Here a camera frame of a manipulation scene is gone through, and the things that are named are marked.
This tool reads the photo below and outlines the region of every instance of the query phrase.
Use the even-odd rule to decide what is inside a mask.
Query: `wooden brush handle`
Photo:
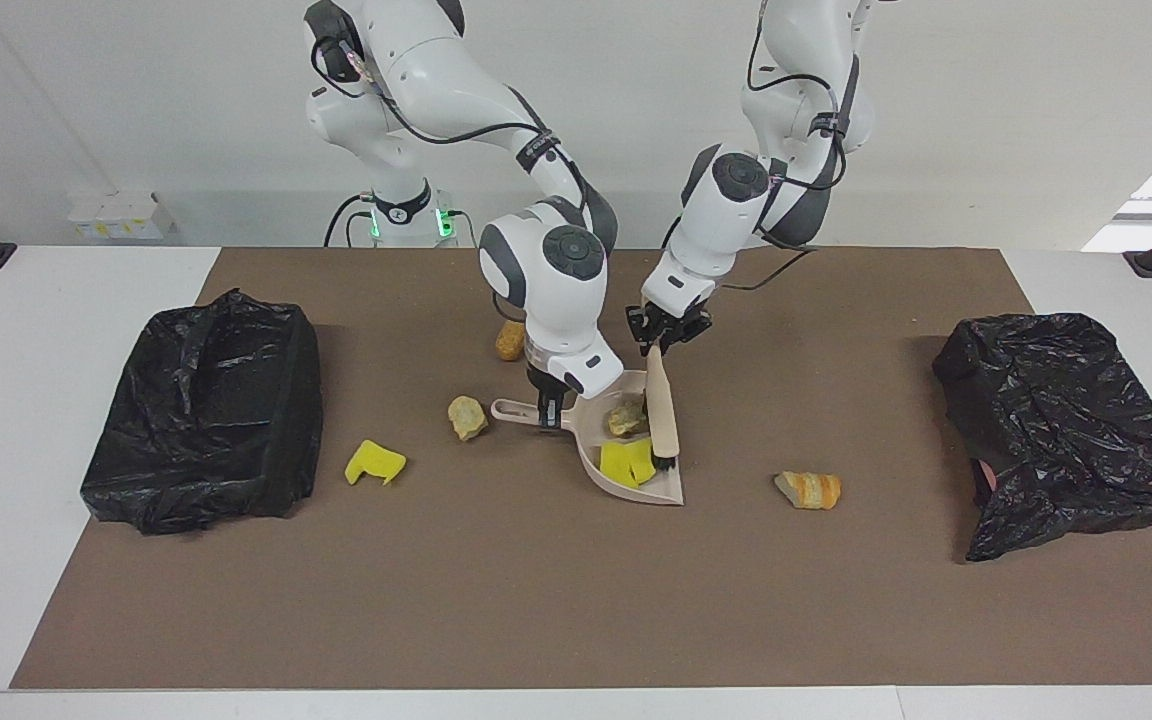
[[[660,346],[647,351],[647,420],[652,425],[652,454],[658,457],[679,455],[679,422],[673,416],[669,376],[664,373]]]

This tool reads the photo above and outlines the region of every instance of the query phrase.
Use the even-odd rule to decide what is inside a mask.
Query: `dustpan handle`
[[[516,400],[498,400],[493,402],[492,416],[502,423],[531,425],[535,429],[540,426],[540,410],[536,409],[536,406],[528,406],[526,402],[518,402]],[[562,429],[571,430],[571,419],[568,418],[567,414],[562,416]]]

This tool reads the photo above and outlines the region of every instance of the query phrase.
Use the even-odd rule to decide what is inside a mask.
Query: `brown mat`
[[[631,366],[655,256],[614,263]],[[668,356],[681,509],[605,495],[570,437],[454,438],[458,393],[532,396],[471,252],[225,250],[200,300],[232,287],[319,327],[314,497],[192,537],[88,525],[14,688],[1152,684],[1152,529],[961,561],[977,511],[931,361],[956,320],[1029,310],[996,252],[826,250],[722,293]],[[411,456],[396,486],[340,478],[364,438]],[[842,501],[793,510],[786,469]]]

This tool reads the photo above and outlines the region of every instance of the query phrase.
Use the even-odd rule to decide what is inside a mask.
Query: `green light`
[[[456,234],[456,225],[448,218],[447,210],[438,210],[438,232],[444,237],[452,237]]]

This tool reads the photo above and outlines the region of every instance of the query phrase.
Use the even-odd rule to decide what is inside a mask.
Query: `table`
[[[0,691],[65,569],[88,511],[73,492],[109,393],[149,314],[192,304],[214,249],[24,247],[0,273]],[[1114,331],[1152,395],[1152,283],[1111,255],[1007,252],[1037,311],[1078,310]],[[15,414],[23,397],[55,414]],[[220,711],[324,717],[1098,717],[1152,715],[1152,688],[823,688],[714,691],[3,694],[0,717]]]

